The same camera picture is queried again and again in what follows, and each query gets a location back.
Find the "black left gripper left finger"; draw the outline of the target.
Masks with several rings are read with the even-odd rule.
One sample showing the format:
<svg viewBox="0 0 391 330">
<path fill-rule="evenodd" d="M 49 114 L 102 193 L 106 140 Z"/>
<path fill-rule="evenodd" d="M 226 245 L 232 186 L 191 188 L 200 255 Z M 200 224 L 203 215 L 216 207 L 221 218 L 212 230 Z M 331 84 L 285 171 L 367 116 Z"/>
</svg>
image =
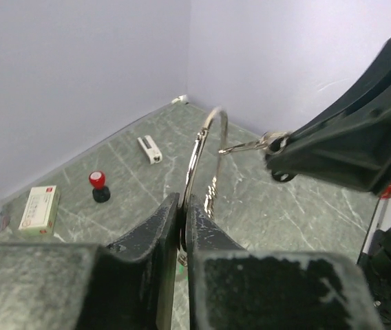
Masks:
<svg viewBox="0 0 391 330">
<path fill-rule="evenodd" d="M 178 194 L 100 247 L 77 329 L 170 329 L 176 271 Z"/>
</svg>

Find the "large metal keyring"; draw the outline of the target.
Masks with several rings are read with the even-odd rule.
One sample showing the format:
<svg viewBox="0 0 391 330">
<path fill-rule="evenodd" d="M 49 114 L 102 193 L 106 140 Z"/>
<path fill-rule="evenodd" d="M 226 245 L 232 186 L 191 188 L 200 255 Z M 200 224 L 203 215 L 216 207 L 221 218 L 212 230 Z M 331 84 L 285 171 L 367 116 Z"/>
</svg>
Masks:
<svg viewBox="0 0 391 330">
<path fill-rule="evenodd" d="M 183 188 L 183 192 L 180 196 L 179 209 L 182 217 L 182 225 L 180 226 L 180 249 L 184 252 L 187 252 L 186 218 L 189 209 L 189 202 L 191 201 L 193 183 L 196 178 L 196 172 L 198 169 L 198 164 L 202 157 L 202 152 L 207 142 L 212 124 L 216 118 L 220 120 L 220 144 L 218 150 L 224 149 L 226 147 L 227 138 L 228 138 L 228 123 L 229 123 L 228 115 L 222 107 L 216 107 L 209 113 L 206 120 L 204 121 L 204 124 L 202 125 L 201 129 L 196 135 L 196 139 L 193 144 L 193 150 L 191 152 L 189 166 L 185 178 L 185 185 Z M 214 176 L 216 176 L 217 179 L 219 179 L 221 168 L 222 168 L 222 156 L 218 153 L 217 165 L 214 174 Z"/>
</svg>

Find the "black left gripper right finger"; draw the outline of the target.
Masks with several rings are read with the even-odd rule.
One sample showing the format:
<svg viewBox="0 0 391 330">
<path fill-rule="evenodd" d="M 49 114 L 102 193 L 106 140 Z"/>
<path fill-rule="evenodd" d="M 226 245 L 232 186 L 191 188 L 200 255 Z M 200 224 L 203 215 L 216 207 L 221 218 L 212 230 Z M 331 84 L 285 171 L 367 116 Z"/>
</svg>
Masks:
<svg viewBox="0 0 391 330">
<path fill-rule="evenodd" d="M 193 199 L 187 213 L 192 329 L 382 329 L 361 270 L 326 252 L 249 252 Z"/>
</svg>

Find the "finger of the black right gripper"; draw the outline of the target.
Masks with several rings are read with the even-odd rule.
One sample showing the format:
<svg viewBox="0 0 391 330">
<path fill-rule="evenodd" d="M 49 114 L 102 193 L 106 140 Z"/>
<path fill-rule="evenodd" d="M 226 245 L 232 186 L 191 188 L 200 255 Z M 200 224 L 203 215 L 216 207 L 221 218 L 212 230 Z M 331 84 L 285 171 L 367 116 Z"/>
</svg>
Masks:
<svg viewBox="0 0 391 330">
<path fill-rule="evenodd" d="M 266 151 L 274 180 L 303 175 L 391 196 L 391 38 L 338 100 Z"/>
</svg>

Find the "black tagged key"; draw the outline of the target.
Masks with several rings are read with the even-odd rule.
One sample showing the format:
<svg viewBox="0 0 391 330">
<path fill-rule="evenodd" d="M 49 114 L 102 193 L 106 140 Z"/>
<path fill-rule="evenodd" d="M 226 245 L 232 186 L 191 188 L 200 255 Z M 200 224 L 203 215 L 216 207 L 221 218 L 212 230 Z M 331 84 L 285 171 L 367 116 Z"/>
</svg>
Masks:
<svg viewBox="0 0 391 330">
<path fill-rule="evenodd" d="M 289 132 L 266 132 L 258 140 L 230 146 L 219 150 L 218 153 L 220 155 L 228 155 L 240 151 L 263 150 L 269 155 L 277 155 L 285 149 L 289 137 Z"/>
</svg>

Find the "silver key bunch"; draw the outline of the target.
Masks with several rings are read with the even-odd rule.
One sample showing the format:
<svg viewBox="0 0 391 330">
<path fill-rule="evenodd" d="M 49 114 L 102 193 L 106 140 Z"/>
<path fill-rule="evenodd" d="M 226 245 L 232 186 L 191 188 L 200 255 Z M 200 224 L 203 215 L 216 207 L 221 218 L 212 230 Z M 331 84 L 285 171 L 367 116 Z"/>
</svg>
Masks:
<svg viewBox="0 0 391 330">
<path fill-rule="evenodd" d="M 218 196 L 217 181 L 217 177 L 214 176 L 211 180 L 211 184 L 207 187 L 207 193 L 204 200 L 204 211 L 208 214 L 210 219 L 214 217 L 214 203 Z"/>
</svg>

